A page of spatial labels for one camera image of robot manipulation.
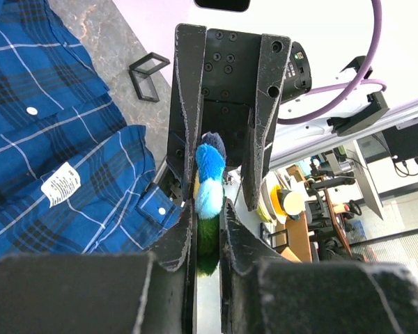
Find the blue plaid shirt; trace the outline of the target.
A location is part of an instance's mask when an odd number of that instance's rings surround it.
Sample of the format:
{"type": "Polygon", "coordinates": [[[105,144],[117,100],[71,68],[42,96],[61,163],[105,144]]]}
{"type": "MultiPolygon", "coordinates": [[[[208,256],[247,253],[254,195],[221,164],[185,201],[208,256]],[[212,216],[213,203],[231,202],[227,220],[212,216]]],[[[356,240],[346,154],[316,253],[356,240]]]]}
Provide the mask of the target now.
{"type": "Polygon", "coordinates": [[[146,128],[128,125],[47,1],[0,1],[0,258],[139,252],[180,216],[153,183],[146,128]],[[68,162],[81,186],[49,208],[68,162]]]}

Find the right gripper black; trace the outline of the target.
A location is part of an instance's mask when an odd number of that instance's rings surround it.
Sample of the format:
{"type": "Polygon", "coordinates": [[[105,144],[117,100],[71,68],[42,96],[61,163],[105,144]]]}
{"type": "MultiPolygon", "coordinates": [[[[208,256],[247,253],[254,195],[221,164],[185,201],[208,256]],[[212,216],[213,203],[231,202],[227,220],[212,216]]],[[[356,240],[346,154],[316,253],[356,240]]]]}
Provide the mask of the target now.
{"type": "Polygon", "coordinates": [[[226,165],[242,165],[247,209],[258,207],[290,51],[287,36],[209,29],[206,39],[204,26],[177,25],[167,163],[183,198],[192,196],[200,134],[211,132],[224,142],[226,165]]]}

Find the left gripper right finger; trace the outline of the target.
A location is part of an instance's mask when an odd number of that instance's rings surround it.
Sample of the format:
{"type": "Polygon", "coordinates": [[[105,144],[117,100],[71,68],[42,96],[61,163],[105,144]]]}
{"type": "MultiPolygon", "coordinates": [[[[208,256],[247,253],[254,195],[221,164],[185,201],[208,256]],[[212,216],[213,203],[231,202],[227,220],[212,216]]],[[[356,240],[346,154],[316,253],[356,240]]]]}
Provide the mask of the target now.
{"type": "Polygon", "coordinates": [[[220,214],[223,333],[418,333],[418,275],[401,264],[290,262],[220,214]]]}

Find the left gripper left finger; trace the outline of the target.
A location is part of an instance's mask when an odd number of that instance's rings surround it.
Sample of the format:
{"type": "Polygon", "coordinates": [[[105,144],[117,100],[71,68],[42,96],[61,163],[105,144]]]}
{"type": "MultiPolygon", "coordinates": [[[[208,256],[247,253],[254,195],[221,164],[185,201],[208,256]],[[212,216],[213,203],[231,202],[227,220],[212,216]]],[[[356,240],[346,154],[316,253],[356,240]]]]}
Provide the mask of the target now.
{"type": "Polygon", "coordinates": [[[0,333],[193,333],[195,213],[142,253],[0,261],[0,333]]]}

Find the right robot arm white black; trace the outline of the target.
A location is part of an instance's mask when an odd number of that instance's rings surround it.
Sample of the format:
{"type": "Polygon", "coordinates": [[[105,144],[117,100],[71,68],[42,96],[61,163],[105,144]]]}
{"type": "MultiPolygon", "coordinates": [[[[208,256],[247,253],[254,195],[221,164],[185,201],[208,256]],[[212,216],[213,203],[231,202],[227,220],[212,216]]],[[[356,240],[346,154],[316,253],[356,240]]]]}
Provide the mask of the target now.
{"type": "MultiPolygon", "coordinates": [[[[248,92],[243,98],[247,105],[246,147],[243,149],[242,175],[245,180],[247,207],[256,209],[258,190],[270,163],[271,143],[276,124],[296,125],[313,120],[332,110],[361,84],[376,54],[382,31],[382,19],[375,16],[373,35],[367,55],[355,78],[329,104],[299,118],[278,120],[278,106],[284,87],[284,77],[291,54],[292,41],[287,36],[237,33],[234,50],[240,52],[252,66],[243,80],[248,92]]],[[[200,142],[203,114],[203,73],[207,44],[214,40],[204,26],[179,24],[175,30],[175,54],[167,166],[180,181],[183,198],[188,200],[194,188],[195,151],[200,142]]]]}

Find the colourful flower plush brooch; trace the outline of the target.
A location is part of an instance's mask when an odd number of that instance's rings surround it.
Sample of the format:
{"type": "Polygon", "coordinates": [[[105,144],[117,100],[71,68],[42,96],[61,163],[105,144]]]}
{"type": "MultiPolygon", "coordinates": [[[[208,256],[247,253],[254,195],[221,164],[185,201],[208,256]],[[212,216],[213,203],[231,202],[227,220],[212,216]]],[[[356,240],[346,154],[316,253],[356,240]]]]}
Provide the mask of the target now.
{"type": "Polygon", "coordinates": [[[219,263],[219,215],[224,202],[226,148],[217,132],[203,135],[196,149],[194,209],[197,223],[197,266],[199,277],[211,276],[219,263]]]}

